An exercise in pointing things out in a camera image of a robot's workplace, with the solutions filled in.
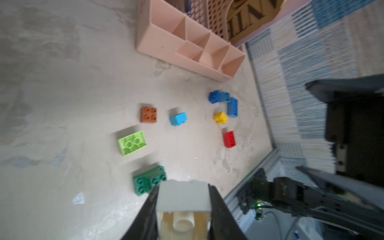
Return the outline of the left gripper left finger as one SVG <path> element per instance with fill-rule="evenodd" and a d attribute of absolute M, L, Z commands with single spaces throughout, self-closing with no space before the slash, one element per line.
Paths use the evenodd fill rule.
<path fill-rule="evenodd" d="M 155 186 L 147 197 L 135 220 L 121 240 L 157 240 L 158 228 L 156 203 L 159 186 Z"/>

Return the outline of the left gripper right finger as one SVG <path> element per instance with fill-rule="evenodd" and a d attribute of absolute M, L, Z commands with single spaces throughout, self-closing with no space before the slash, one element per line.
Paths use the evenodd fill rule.
<path fill-rule="evenodd" d="M 247 240 L 215 186 L 208 184 L 212 206 L 208 240 Z"/>

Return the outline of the cream square lego brick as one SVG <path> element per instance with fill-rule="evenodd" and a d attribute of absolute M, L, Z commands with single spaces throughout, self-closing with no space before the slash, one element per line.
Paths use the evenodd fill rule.
<path fill-rule="evenodd" d="M 207 240 L 212 220 L 208 183 L 162 182 L 156 217 L 159 240 Z"/>

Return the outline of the long green lego brick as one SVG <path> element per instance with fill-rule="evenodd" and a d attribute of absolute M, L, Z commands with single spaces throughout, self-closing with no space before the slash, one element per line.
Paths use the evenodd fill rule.
<path fill-rule="evenodd" d="M 149 190 L 147 176 L 153 170 L 159 170 L 159 169 L 164 169 L 165 171 L 165 168 L 163 166 L 157 166 L 133 177 L 135 191 L 138 196 L 142 196 L 143 194 L 149 194 L 152 191 L 152 190 Z"/>

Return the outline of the bright green square lego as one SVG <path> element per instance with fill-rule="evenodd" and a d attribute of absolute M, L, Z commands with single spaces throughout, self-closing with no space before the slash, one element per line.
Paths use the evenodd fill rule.
<path fill-rule="evenodd" d="M 153 170 L 147 176 L 149 190 L 152 190 L 155 186 L 158 186 L 161 182 L 167 180 L 167 175 L 164 169 Z"/>

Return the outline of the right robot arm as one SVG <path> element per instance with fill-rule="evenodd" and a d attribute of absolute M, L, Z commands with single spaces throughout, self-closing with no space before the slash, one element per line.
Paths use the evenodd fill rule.
<path fill-rule="evenodd" d="M 268 181 L 259 170 L 237 192 L 243 213 L 274 208 L 353 232 L 384 237 L 384 76 L 319 79 L 306 90 L 326 105 L 323 137 L 331 159 L 298 166 L 312 186 L 288 177 Z"/>

